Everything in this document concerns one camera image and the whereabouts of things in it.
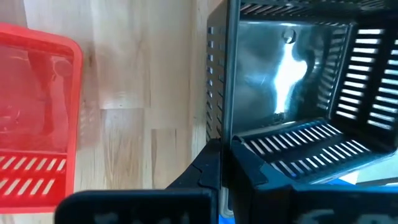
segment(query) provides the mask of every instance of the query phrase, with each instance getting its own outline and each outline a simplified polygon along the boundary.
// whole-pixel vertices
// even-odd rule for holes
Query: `metal basket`
[[[207,139],[221,138],[224,151],[236,139],[305,183],[391,156],[397,8],[383,0],[222,2],[208,19]]]

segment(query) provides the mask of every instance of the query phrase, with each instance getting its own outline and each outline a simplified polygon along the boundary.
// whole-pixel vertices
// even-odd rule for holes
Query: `reflective metal surface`
[[[336,30],[344,33],[346,27],[241,21],[233,133],[325,117],[327,106],[319,107],[318,92]],[[334,54],[342,54],[343,44]],[[329,67],[332,83],[338,69],[337,63]]]

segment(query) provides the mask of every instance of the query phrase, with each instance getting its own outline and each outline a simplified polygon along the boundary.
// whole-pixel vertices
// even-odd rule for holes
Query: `light wood surface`
[[[75,190],[161,189],[205,143],[206,20],[220,0],[0,0],[0,22],[84,53]],[[0,224],[52,223],[0,215]]]

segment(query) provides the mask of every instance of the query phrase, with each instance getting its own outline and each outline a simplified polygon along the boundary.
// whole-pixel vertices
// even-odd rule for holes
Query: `red plastic basket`
[[[52,212],[73,193],[82,53],[0,24],[0,213]]]

